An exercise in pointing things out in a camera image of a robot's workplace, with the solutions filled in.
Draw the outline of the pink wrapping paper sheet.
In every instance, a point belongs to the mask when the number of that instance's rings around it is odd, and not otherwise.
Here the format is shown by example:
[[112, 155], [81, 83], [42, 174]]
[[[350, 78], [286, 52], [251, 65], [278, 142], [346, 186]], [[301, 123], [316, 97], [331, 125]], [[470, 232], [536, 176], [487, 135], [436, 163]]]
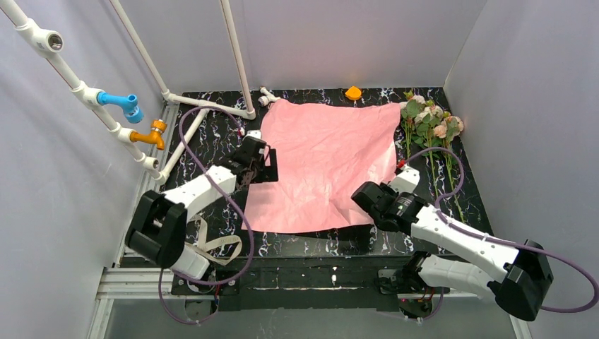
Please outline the pink wrapping paper sheet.
[[278, 180], [249, 187], [250, 228], [299, 234], [368, 225], [371, 218], [351, 196], [365, 182], [393, 179], [400, 110], [397, 103], [273, 103], [261, 133], [276, 152]]

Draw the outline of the fake pink rose stem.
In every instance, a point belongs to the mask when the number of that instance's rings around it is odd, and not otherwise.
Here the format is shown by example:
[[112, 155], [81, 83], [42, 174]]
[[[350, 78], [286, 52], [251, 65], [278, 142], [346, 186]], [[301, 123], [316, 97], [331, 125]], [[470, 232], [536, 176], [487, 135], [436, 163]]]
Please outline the fake pink rose stem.
[[[464, 130], [464, 124], [461, 118], [452, 115], [450, 112], [445, 111], [443, 113], [443, 117], [441, 122], [434, 127], [433, 132], [434, 136], [441, 143], [441, 147], [446, 148], [448, 150], [453, 150], [452, 142], [458, 137], [461, 132]], [[457, 162], [454, 158], [447, 154], [443, 154], [445, 163], [446, 163], [446, 171], [449, 176], [449, 184], [451, 187], [451, 191], [456, 188], [454, 175], [453, 175], [453, 165], [456, 165]]]

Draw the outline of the fake white rose stem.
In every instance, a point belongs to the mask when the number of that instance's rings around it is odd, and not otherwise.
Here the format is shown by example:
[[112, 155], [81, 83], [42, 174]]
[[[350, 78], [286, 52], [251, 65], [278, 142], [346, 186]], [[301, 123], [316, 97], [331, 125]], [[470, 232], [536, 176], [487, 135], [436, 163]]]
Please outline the fake white rose stem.
[[411, 157], [413, 145], [422, 146], [424, 138], [418, 130], [421, 121], [417, 121], [417, 117], [424, 112], [426, 100], [421, 95], [416, 95], [413, 90], [403, 93], [406, 101], [400, 104], [401, 126], [405, 134], [405, 151], [406, 157]]

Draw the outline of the fake cream rose stem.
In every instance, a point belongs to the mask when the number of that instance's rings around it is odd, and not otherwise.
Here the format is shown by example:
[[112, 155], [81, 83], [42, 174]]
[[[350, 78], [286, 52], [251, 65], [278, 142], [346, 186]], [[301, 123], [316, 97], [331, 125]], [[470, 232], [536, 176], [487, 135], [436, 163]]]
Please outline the fake cream rose stem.
[[441, 145], [440, 137], [435, 128], [443, 119], [444, 111], [437, 105], [418, 104], [419, 112], [415, 117], [415, 142], [421, 148], [431, 148]]

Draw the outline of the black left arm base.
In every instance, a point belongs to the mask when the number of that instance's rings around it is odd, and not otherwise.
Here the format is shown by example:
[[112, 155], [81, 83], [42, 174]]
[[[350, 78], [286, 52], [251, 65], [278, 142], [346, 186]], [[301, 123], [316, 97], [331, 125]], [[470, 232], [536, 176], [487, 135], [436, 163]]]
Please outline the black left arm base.
[[209, 268], [207, 273], [201, 278], [209, 282], [226, 280], [225, 284], [216, 285], [202, 285], [197, 282], [187, 280], [182, 273], [177, 271], [174, 272], [171, 293], [176, 296], [229, 296], [238, 295], [240, 291], [241, 278], [236, 278], [229, 281], [231, 277], [238, 274], [239, 269], [226, 269], [226, 268]]

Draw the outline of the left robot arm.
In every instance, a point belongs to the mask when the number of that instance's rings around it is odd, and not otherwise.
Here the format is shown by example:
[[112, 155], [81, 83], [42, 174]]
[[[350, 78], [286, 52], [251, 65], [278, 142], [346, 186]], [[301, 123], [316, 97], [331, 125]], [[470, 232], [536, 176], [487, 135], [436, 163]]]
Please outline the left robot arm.
[[[232, 153], [201, 176], [162, 193], [145, 192], [136, 206], [125, 245], [160, 268], [200, 283], [211, 264], [226, 266], [240, 254], [242, 240], [227, 235], [208, 241], [208, 225], [201, 220], [198, 242], [190, 244], [186, 242], [187, 224], [219, 198], [230, 199], [242, 187], [277, 180], [276, 150], [259, 138], [246, 136]], [[234, 247], [230, 259], [210, 254], [228, 245]]]

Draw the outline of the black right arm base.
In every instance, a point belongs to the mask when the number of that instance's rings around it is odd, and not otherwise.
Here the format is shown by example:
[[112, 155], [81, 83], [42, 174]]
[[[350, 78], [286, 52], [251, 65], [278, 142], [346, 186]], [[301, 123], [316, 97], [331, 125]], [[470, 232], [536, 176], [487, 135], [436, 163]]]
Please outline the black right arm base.
[[400, 311], [407, 320], [422, 322], [430, 317], [436, 307], [433, 297], [450, 292], [448, 287], [432, 287], [419, 276], [425, 259], [437, 258], [426, 251], [416, 251], [410, 260], [399, 269], [381, 269], [374, 279], [376, 289], [383, 295], [415, 295], [400, 300]]

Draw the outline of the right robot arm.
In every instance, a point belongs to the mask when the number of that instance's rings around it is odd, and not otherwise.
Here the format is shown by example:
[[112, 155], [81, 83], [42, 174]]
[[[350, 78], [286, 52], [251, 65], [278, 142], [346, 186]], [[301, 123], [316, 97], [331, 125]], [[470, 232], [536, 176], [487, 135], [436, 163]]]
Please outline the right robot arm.
[[365, 182], [351, 199], [383, 231], [402, 232], [436, 244], [459, 257], [443, 259], [417, 251], [397, 273], [405, 287], [447, 287], [495, 302], [523, 321], [536, 319], [553, 281], [542, 246], [527, 241], [525, 249], [500, 244], [449, 217], [419, 196], [394, 191], [386, 184]]

